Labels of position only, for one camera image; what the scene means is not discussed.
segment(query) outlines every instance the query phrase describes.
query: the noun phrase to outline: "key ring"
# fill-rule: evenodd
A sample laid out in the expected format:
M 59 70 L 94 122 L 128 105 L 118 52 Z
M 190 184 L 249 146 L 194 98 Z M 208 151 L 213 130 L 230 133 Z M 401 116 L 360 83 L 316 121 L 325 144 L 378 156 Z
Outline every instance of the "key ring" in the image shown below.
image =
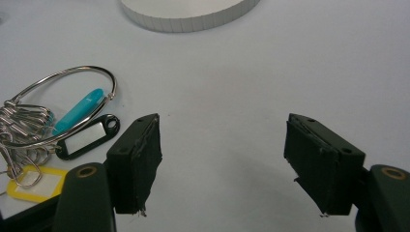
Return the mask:
M 12 99 L 5 101 L 4 104 L 5 106 L 10 106 L 10 107 L 17 107 L 19 106 L 20 100 L 27 95 L 28 93 L 30 93 L 31 91 L 33 91 L 34 89 L 36 89 L 37 87 L 51 81 L 51 80 L 55 80 L 73 73 L 80 73 L 80 72 L 95 72 L 95 73 L 100 73 L 102 75 L 105 75 L 106 77 L 110 78 L 112 81 L 112 89 L 111 89 L 111 93 L 107 94 L 101 101 L 101 103 L 97 106 L 96 109 L 94 109 L 86 118 L 84 118 L 81 122 L 77 123 L 76 125 L 74 125 L 72 128 L 51 136 L 49 138 L 40 140 L 40 141 L 34 141 L 34 142 L 29 142 L 29 143 L 15 143 L 12 141 L 3 141 L 3 145 L 9 149 L 34 149 L 34 148 L 38 148 L 38 147 L 43 147 L 43 146 L 47 146 L 50 145 L 51 143 L 57 142 L 58 140 L 67 138 L 69 136 L 71 136 L 72 134 L 76 133 L 77 131 L 79 131 L 80 129 L 82 129 L 83 127 L 85 127 L 92 119 L 94 119 L 102 110 L 103 108 L 108 104 L 109 101 L 111 101 L 114 97 L 115 97 L 115 92 L 116 92 L 116 88 L 117 88 L 117 80 L 115 79 L 114 75 L 103 68 L 100 67 L 96 67 L 96 66 L 80 66 L 80 67 L 75 67 L 75 68 L 71 68 L 71 69 L 67 69 L 64 71 L 60 71 L 57 72 L 55 74 L 49 75 L 35 83 L 33 83 L 32 85 L 28 86 L 27 88 L 25 88 L 23 91 L 21 91 L 20 93 L 18 93 L 15 97 L 13 97 Z

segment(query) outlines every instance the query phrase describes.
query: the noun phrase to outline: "metal key ring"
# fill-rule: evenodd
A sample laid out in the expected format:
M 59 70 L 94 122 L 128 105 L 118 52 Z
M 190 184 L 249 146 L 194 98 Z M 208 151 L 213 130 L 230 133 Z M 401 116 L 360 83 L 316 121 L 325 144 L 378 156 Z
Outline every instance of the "metal key ring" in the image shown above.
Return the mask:
M 103 108 L 108 104 L 108 102 L 111 101 L 115 97 L 115 91 L 117 89 L 117 80 L 115 79 L 114 75 L 110 71 L 100 68 L 100 67 L 96 67 L 96 66 L 80 66 L 80 67 L 67 69 L 67 70 L 60 71 L 55 74 L 49 75 L 33 83 L 29 87 L 25 88 L 23 91 L 21 91 L 11 100 L 5 101 L 4 104 L 6 106 L 16 107 L 18 106 L 18 104 L 20 103 L 20 100 L 25 95 L 27 95 L 28 93 L 30 93 L 32 90 L 36 89 L 37 87 L 51 80 L 64 77 L 64 76 L 67 76 L 73 73 L 79 73 L 79 72 L 100 73 L 102 75 L 105 75 L 106 77 L 109 77 L 112 81 L 111 93 L 107 94 L 107 96 L 103 98 L 102 102 L 97 106 L 97 108 L 93 112 L 90 113 L 90 115 L 88 115 L 81 122 L 74 125 L 71 129 L 66 130 L 65 132 L 62 132 L 60 134 L 51 136 L 49 138 L 46 138 L 40 141 L 31 142 L 31 143 L 25 143 L 25 144 L 14 143 L 11 141 L 3 141 L 3 145 L 6 146 L 7 148 L 12 148 L 12 149 L 33 149 L 37 147 L 47 146 L 47 145 L 50 145 L 51 143 L 57 142 L 58 140 L 71 136 L 72 134 L 76 133 L 77 131 L 82 129 L 84 126 L 86 126 L 93 118 L 95 118 L 103 110 Z

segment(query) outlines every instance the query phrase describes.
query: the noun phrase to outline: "black plastic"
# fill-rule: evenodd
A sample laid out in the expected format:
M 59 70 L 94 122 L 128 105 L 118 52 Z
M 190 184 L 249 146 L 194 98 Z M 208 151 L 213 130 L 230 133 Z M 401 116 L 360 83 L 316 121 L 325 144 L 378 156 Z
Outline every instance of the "black plastic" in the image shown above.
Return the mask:
M 52 231 L 116 231 L 103 164 L 83 164 L 67 174 Z
M 91 142 L 90 144 L 88 144 L 87 146 L 79 149 L 78 151 L 73 152 L 72 154 L 69 154 L 67 151 L 67 146 L 66 146 L 66 139 L 62 139 L 59 140 L 57 142 L 57 146 L 60 147 L 60 149 L 56 149 L 56 155 L 58 158 L 60 158 L 61 160 L 73 160 L 75 158 L 78 158 L 79 156 L 84 155 L 85 153 L 91 151 L 92 149 L 100 146 L 101 144 L 103 144 L 104 142 L 108 141 L 109 139 L 113 138 L 118 131 L 120 130 L 120 120 L 115 117 L 114 115 L 111 114 L 106 114 L 103 115 L 95 120 L 93 120 L 92 122 L 90 122 L 89 124 L 87 124 L 87 126 L 85 126 L 83 129 L 81 129 L 79 132 L 81 131 L 85 131 L 88 128 L 101 123 L 102 127 L 105 131 L 105 136 L 101 137 L 93 142 Z
M 374 165 L 370 168 L 368 192 L 383 231 L 410 231 L 410 173 Z
M 48 232 L 54 223 L 59 195 L 6 219 L 1 219 L 0 231 Z
M 145 201 L 162 160 L 160 116 L 152 114 L 135 120 L 106 157 L 115 212 L 144 215 Z
M 316 120 L 289 115 L 284 157 L 322 213 L 349 215 L 365 156 Z

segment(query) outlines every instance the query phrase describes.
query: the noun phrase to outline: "keychain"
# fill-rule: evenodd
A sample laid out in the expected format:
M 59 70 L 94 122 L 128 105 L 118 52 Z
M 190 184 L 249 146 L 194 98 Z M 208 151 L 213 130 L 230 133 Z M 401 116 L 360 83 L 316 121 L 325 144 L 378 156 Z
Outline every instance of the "keychain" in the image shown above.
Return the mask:
M 61 77 L 80 72 L 100 73 L 112 81 L 111 92 L 103 95 L 102 89 L 96 89 L 79 102 L 55 127 L 54 114 L 41 105 L 23 104 L 21 99 L 43 84 Z M 28 188 L 38 183 L 43 176 L 44 164 L 60 149 L 57 142 L 66 139 L 85 128 L 115 97 L 117 80 L 114 75 L 100 67 L 82 66 L 67 69 L 47 76 L 18 93 L 11 100 L 5 101 L 0 107 L 0 154 L 7 164 L 6 173 L 15 184 L 21 188 Z M 30 172 L 38 175 L 29 181 L 21 181 L 20 176 L 27 175 L 27 165 Z

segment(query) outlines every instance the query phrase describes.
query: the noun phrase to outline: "white cylindrical object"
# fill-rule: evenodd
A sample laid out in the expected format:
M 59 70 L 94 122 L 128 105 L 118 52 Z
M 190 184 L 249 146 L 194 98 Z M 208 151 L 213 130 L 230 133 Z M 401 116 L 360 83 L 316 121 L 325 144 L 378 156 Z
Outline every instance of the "white cylindrical object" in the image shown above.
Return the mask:
M 126 15 L 158 32 L 195 32 L 231 22 L 259 0 L 121 0 Z

